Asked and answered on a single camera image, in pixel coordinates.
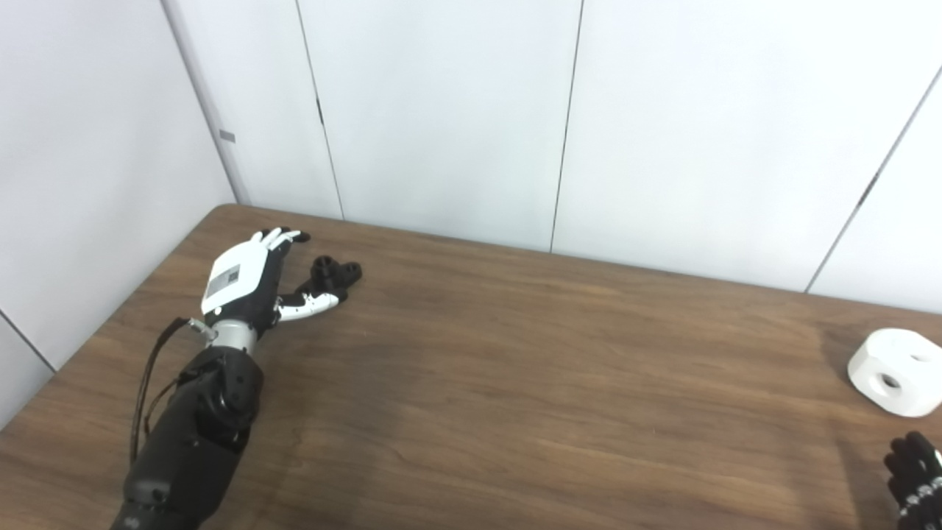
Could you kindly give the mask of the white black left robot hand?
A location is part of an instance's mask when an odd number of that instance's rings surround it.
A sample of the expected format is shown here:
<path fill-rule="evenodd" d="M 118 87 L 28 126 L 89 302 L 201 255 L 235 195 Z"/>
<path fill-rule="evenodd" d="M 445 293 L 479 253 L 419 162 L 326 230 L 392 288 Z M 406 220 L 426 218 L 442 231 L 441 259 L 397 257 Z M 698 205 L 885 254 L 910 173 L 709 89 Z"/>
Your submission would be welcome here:
<path fill-rule="evenodd" d="M 349 288 L 362 278 L 356 263 L 341 264 L 321 255 L 310 277 L 292 293 L 280 293 L 280 276 L 293 244 L 309 234 L 288 227 L 256 232 L 223 252 L 212 266 L 201 305 L 205 324 L 245 323 L 258 334 L 280 322 L 299 321 L 326 312 L 346 301 Z"/>

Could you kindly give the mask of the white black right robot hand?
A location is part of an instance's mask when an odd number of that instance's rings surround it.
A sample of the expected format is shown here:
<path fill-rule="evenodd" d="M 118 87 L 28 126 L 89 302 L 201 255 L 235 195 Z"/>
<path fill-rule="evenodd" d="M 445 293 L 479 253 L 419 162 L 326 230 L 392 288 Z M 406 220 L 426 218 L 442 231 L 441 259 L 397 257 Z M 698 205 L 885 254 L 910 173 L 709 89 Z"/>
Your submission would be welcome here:
<path fill-rule="evenodd" d="M 941 463 L 938 449 L 921 432 L 895 437 L 884 459 L 888 487 L 897 504 L 897 529 L 941 528 Z"/>

